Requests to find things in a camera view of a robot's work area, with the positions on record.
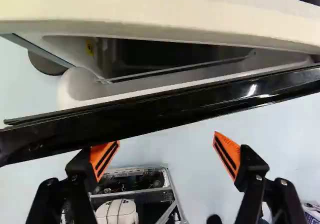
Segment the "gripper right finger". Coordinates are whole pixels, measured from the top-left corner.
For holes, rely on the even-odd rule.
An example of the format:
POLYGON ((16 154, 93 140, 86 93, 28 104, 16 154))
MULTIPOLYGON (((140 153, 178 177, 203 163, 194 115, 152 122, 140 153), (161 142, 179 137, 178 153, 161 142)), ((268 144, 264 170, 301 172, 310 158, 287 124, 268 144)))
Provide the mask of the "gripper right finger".
POLYGON ((216 131, 213 148, 243 193, 236 224, 256 224, 263 217, 262 204, 271 211, 274 224, 305 224, 307 219, 294 184, 284 178, 266 178, 269 165, 248 145, 239 145, 216 131))

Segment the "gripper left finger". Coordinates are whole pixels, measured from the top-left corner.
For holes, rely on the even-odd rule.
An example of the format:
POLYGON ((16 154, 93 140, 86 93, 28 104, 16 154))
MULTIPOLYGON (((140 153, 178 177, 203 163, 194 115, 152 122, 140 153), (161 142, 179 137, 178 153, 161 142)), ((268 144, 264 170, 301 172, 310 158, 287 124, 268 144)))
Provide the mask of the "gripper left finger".
POLYGON ((89 192, 98 185, 119 147, 116 140, 82 149, 65 166, 67 178, 49 178, 38 186, 25 222, 59 224, 68 202, 75 224, 96 224, 89 192))

